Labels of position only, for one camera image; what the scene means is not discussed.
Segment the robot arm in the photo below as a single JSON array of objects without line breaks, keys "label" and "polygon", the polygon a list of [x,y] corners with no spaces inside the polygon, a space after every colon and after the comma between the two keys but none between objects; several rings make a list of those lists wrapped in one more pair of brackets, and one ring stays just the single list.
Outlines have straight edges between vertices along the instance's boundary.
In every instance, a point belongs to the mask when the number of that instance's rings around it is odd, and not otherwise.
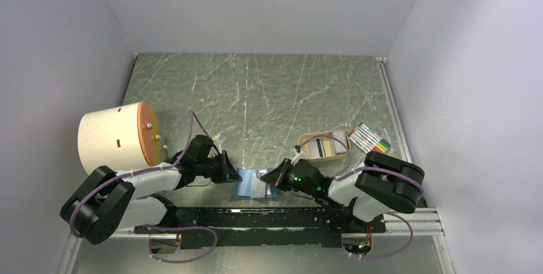
[{"label": "robot arm", "polygon": [[[197,135],[175,167],[171,164],[180,152],[168,163],[159,164],[163,167],[160,170],[119,179],[106,186],[77,213],[76,230],[91,244],[98,244],[119,228],[145,224],[175,226],[176,206],[155,193],[182,188],[196,176],[210,178],[214,183],[241,180],[225,150],[209,157],[212,147],[211,138]],[[91,191],[126,173],[131,171],[113,171],[107,166],[96,168],[64,204],[60,216],[69,223],[74,209]]]},{"label": "robot arm", "polygon": [[[422,184],[424,179],[424,171],[420,167],[379,152],[368,153],[364,164],[396,172],[418,184]],[[285,159],[260,179],[282,191],[301,191],[311,195],[323,207],[352,207],[354,217],[364,222],[370,222],[391,209],[413,213],[420,196],[417,186],[398,177],[382,172],[350,172],[338,178],[326,177],[305,159],[300,159],[295,165]]]}]

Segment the marker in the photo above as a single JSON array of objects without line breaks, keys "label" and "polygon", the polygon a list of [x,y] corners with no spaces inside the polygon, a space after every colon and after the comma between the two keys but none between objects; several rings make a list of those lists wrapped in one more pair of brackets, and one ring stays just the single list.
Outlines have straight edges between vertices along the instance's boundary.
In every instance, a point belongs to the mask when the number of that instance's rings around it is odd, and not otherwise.
[{"label": "marker", "polygon": [[374,146],[374,142],[370,140],[368,137],[364,136],[361,132],[355,131],[353,135],[356,135],[359,137],[362,141],[365,141],[368,145],[371,145],[371,148]]},{"label": "marker", "polygon": [[366,130],[366,132],[368,132],[370,135],[372,135],[372,137],[377,140],[377,142],[380,142],[380,140],[382,140],[382,138],[375,134],[374,132],[372,132],[366,125],[362,124],[362,128]]},{"label": "marker", "polygon": [[357,140],[359,143],[361,143],[365,148],[370,151],[373,148],[373,145],[370,144],[370,142],[366,139],[364,139],[362,136],[357,134],[356,132],[351,135],[355,140]]},{"label": "marker", "polygon": [[365,134],[367,134],[373,141],[375,142],[379,142],[379,139],[381,139],[380,136],[378,136],[377,134],[375,134],[374,132],[372,132],[366,125],[362,124],[361,126],[358,127],[362,132],[364,132]]},{"label": "marker", "polygon": [[364,142],[362,139],[360,139],[358,136],[355,136],[354,134],[350,135],[349,138],[353,140],[353,142],[358,145],[360,148],[363,149],[365,152],[369,152],[371,150],[371,147],[368,147],[367,143]]},{"label": "marker", "polygon": [[373,149],[371,149],[371,150],[372,150],[372,151],[380,152],[380,153],[382,153],[382,154],[385,153],[384,151],[382,151],[382,150],[381,150],[379,147],[377,147],[377,146],[373,147]]},{"label": "marker", "polygon": [[361,134],[366,135],[368,139],[371,140],[373,143],[377,144],[379,142],[378,136],[375,133],[371,132],[369,129],[359,127],[359,130],[361,131]]},{"label": "marker", "polygon": [[379,152],[382,152],[382,153],[385,153],[385,151],[386,151],[386,149],[383,148],[383,146],[381,146],[379,144],[375,145],[375,148],[377,148],[379,150]]},{"label": "marker", "polygon": [[381,142],[380,143],[383,143],[386,147],[390,147],[392,146],[388,141],[386,141],[384,138],[381,139]]}]

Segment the white cylindrical container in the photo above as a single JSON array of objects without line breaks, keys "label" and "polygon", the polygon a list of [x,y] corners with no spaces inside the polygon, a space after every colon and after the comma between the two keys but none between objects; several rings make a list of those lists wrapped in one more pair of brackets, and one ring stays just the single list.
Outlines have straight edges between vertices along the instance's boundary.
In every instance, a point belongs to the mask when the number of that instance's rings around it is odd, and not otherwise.
[{"label": "white cylindrical container", "polygon": [[158,118],[146,102],[88,113],[79,123],[77,149],[83,168],[135,170],[160,163]]}]

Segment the gray table surface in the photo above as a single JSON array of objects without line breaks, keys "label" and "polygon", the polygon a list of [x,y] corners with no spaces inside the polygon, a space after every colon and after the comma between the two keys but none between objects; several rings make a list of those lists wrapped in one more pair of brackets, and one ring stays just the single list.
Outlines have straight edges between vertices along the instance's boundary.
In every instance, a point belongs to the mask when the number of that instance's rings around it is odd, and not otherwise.
[{"label": "gray table surface", "polygon": [[[170,155],[182,150],[195,111],[234,167],[276,167],[305,133],[350,131],[364,122],[401,158],[400,141],[374,58],[303,54],[141,53],[123,104],[148,102],[159,118]],[[200,129],[195,124],[195,134]],[[353,165],[364,154],[353,146]],[[318,163],[334,175],[341,161]],[[205,184],[199,179],[194,184]],[[164,194],[185,207],[312,207],[311,200],[234,198],[234,184],[182,188]]]}]

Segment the white wall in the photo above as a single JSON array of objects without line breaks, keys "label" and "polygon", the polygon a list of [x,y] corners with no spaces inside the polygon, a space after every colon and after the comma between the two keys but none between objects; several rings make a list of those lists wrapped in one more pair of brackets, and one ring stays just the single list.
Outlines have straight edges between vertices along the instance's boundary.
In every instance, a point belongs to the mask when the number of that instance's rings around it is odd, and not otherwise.
[{"label": "white wall", "polygon": [[56,273],[79,119],[120,103],[133,55],[106,0],[0,0],[0,63],[0,273]]},{"label": "white wall", "polygon": [[415,0],[108,0],[135,51],[386,55]]},{"label": "white wall", "polygon": [[417,0],[388,58],[458,273],[543,273],[543,1]]}]

